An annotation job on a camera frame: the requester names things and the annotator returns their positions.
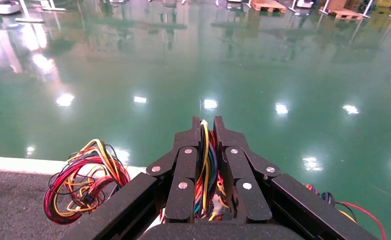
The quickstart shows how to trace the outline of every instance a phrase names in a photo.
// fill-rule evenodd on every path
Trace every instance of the screw head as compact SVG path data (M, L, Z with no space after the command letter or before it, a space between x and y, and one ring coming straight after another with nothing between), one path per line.
M252 188L252 185L250 183L248 183L248 182L245 182L245 183L242 184L242 187L247 189L247 190L250 190Z
M159 167L159 166L154 166L154 167L151 169L151 171L153 171L153 172L158 172L158 171L160 171L160 169L161 169L161 167Z
M275 168L273 168L273 167L271 167L271 166L268 166L268 167L266 168L266 171L268 171L268 172L270 172L270 173L273 173L273 172L275 172Z
M186 189L187 188L187 183L186 182L180 182L179 184L178 184L178 187L180 188L180 189Z

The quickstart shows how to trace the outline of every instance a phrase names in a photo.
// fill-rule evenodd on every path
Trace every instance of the cardboard box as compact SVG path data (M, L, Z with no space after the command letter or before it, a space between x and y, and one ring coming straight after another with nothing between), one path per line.
M330 0L327 8L331 10L342 10L346 2L347 0Z

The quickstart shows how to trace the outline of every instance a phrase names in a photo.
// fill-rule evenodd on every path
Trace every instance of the shiny floor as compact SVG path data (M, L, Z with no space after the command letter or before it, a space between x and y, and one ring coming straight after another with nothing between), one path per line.
M335 21L213 1L57 1L0 17L0 156L64 161L99 138L147 166L191 117L245 134L391 239L391 18ZM360 224L379 229L358 213Z

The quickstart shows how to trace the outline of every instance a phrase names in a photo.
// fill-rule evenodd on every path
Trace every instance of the gray surface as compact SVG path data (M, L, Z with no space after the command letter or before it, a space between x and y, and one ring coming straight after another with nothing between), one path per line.
M44 215L49 177L0 172L0 240L58 240L73 227L57 225Z

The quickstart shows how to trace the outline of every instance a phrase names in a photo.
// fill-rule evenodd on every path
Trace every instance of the bundle of wires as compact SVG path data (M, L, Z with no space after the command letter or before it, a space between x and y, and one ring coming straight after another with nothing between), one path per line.
M222 179L221 175L217 176L217 189L219 189L218 192L218 200L220 204L224 207L229 209L228 203L227 203L227 195L225 194L225 188L224 188L224 180Z
M78 174L88 165L92 169L86 175ZM97 172L102 172L103 176L95 178ZM79 152L73 153L63 169L49 179L48 190L44 196L45 215L57 224L71 224L83 213L90 214L95 211L105 201L103 189L108 184L116 183L117 189L125 186L130 180L113 147L94 139ZM62 195L71 198L65 207L67 211L61 211L58 206L59 196Z
M369 217L371 217L375 222L376 224L378 225L379 227L379 230L381 232L381 239L382 240L386 240L386 232L384 231L384 227L383 225L381 224L381 222L374 216L372 215L370 212L366 211L365 209L361 208L360 206L356 206L352 203L349 203L349 202L345 202L345 201L335 201L334 199L334 196L330 193L330 192L323 192L323 193L320 193L318 192L315 187L311 184L305 184L306 188L308 188L310 191L314 192L316 195L318 195L320 198L322 198L323 200L325 200L328 204L332 205L333 207L335 207L336 205L341 205L345 208L347 208L350 213L351 213L351 216L349 214L347 214L346 212L342 211L342 210L338 210L340 213L342 213L343 215L345 215L346 217L348 217L350 220L352 220L353 222L355 223L358 223L358 220L356 219L356 216L355 216L355 213L353 212L353 210L350 208L355 208L365 214L367 214Z
M216 140L208 123L201 121L201 160L202 169L195 187L194 214L197 218L213 219L218 216L212 202L218 181L218 159L216 157Z

